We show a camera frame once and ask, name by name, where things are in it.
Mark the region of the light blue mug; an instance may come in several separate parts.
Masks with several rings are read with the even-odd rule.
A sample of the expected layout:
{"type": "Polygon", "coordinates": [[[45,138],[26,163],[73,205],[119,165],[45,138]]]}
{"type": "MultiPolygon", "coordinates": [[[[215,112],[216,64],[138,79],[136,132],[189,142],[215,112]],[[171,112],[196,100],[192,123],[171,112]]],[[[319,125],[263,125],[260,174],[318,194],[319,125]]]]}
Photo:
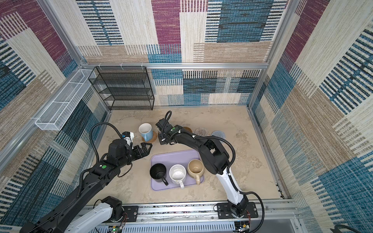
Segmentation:
{"type": "Polygon", "coordinates": [[[153,138],[153,129],[152,129],[152,125],[149,124],[149,123],[143,123],[139,126],[139,132],[141,134],[141,136],[143,137],[143,139],[145,140],[145,142],[149,142],[152,140],[153,138]]]}

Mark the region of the large brown wooden coaster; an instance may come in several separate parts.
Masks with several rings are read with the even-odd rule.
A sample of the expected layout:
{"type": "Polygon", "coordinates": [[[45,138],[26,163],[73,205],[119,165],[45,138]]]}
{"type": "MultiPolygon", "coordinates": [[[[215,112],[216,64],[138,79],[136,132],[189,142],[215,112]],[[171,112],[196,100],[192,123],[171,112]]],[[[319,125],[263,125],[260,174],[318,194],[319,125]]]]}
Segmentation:
{"type": "Polygon", "coordinates": [[[189,127],[183,127],[183,129],[189,133],[193,133],[193,131],[189,127]]]}

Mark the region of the white multicolour woven coaster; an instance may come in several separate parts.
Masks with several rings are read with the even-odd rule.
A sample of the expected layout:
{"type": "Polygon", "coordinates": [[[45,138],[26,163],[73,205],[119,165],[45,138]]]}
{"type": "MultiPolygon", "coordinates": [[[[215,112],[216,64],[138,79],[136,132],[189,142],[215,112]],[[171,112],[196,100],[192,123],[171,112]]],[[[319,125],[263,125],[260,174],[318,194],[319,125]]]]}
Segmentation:
{"type": "Polygon", "coordinates": [[[194,133],[198,136],[210,136],[209,131],[204,127],[199,127],[194,130],[194,133]]]}

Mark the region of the blue grey woven coaster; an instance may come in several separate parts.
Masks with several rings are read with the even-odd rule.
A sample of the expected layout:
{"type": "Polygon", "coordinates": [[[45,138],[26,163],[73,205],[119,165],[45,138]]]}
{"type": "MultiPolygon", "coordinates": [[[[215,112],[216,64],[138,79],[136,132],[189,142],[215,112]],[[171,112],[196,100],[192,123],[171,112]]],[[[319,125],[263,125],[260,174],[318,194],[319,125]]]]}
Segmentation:
{"type": "Polygon", "coordinates": [[[226,139],[226,134],[223,132],[223,131],[213,131],[211,133],[211,136],[215,136],[215,137],[219,137],[219,138],[222,138],[222,139],[226,139]]]}

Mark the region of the woven rattan coaster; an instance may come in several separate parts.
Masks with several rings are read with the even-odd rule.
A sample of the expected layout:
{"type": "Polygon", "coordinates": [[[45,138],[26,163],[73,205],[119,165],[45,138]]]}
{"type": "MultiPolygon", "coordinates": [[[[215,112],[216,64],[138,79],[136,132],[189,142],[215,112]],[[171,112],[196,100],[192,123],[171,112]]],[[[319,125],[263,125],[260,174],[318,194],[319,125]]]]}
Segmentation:
{"type": "Polygon", "coordinates": [[[157,140],[157,133],[153,131],[153,136],[150,140],[146,141],[144,137],[141,137],[142,141],[145,143],[154,143],[157,140]]]}

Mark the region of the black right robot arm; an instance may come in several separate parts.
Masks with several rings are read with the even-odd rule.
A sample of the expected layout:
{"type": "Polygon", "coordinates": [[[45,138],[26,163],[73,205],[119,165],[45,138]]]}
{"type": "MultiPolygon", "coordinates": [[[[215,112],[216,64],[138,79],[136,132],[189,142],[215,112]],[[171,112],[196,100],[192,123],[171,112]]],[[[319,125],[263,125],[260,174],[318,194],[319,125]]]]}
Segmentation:
{"type": "Polygon", "coordinates": [[[207,171],[216,175],[222,184],[231,204],[231,213],[236,217],[246,214],[249,201],[231,171],[232,163],[235,161],[235,150],[230,143],[218,137],[192,134],[179,125],[173,127],[167,123],[163,128],[161,123],[157,123],[156,126],[161,145],[179,143],[196,150],[207,171]]]}

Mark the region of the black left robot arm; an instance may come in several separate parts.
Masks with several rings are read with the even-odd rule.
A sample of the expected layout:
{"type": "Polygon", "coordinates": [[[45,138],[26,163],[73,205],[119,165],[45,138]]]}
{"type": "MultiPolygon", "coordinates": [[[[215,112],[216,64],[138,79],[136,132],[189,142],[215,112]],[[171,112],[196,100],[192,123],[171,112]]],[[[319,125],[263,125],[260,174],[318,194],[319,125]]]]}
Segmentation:
{"type": "Polygon", "coordinates": [[[21,233],[63,233],[86,204],[116,176],[120,169],[150,154],[151,143],[133,146],[124,139],[114,140],[108,153],[92,168],[82,172],[79,185],[57,207],[36,224],[27,222],[21,233]]]}

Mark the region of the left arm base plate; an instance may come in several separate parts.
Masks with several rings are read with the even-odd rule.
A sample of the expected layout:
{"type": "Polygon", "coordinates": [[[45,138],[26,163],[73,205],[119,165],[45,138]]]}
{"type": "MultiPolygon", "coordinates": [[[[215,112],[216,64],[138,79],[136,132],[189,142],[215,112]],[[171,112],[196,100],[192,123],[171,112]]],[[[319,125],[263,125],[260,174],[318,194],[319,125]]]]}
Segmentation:
{"type": "Polygon", "coordinates": [[[110,219],[104,221],[104,223],[136,222],[138,210],[139,206],[137,205],[125,205],[121,208],[115,207],[110,219]]]}

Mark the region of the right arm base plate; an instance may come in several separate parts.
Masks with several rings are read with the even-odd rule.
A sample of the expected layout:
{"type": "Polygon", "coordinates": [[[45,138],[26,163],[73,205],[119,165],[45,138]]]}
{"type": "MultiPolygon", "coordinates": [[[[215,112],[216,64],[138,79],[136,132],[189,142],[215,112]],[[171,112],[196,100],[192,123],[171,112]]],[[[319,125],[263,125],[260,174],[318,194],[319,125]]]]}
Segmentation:
{"type": "Polygon", "coordinates": [[[259,217],[257,207],[254,202],[248,202],[245,208],[235,206],[232,203],[217,203],[214,205],[213,209],[218,213],[219,219],[259,217]]]}

